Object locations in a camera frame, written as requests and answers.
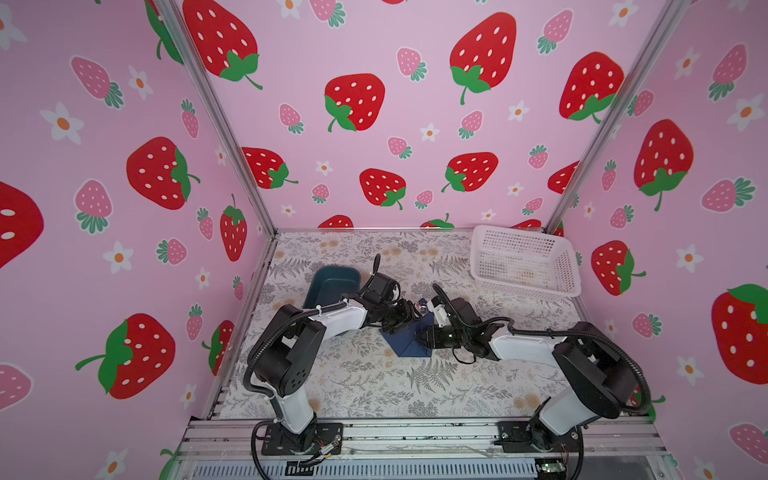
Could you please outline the blue paper napkin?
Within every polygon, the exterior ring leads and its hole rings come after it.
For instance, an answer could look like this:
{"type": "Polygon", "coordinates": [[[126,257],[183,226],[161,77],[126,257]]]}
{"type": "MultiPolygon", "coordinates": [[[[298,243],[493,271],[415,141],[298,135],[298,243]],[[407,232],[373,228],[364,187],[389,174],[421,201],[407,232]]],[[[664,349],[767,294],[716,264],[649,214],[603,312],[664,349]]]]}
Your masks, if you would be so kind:
{"type": "Polygon", "coordinates": [[[400,358],[430,358],[432,349],[419,343],[418,335],[434,324],[434,315],[428,313],[424,317],[409,323],[397,333],[381,332],[383,338],[400,358]]]}

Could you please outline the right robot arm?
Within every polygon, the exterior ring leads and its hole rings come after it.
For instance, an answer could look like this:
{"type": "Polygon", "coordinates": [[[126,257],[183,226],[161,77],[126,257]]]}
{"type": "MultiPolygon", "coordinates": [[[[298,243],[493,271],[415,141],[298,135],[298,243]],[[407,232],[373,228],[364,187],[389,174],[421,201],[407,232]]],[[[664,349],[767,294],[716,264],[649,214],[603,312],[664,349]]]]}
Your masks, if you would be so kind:
{"type": "Polygon", "coordinates": [[[623,413],[645,415],[652,405],[639,364],[589,322],[567,330],[527,330],[508,317],[476,324],[453,320],[427,327],[417,341],[430,349],[463,348],[477,359],[559,368],[568,387],[537,408],[516,440],[538,451],[552,450],[596,420],[616,419],[623,413]]]}

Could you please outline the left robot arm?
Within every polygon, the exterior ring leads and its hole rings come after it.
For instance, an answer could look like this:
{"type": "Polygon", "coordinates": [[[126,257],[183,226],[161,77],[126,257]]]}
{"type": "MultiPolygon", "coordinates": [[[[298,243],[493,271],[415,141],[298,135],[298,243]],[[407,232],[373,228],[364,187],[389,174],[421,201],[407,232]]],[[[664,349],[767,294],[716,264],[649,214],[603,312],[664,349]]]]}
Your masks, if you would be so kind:
{"type": "Polygon", "coordinates": [[[353,295],[306,310],[284,306],[249,352],[243,388],[266,396],[277,424],[304,440],[314,435],[316,423],[304,383],[323,342],[367,327],[397,333],[421,318],[419,307],[405,299],[371,302],[353,295]]]}

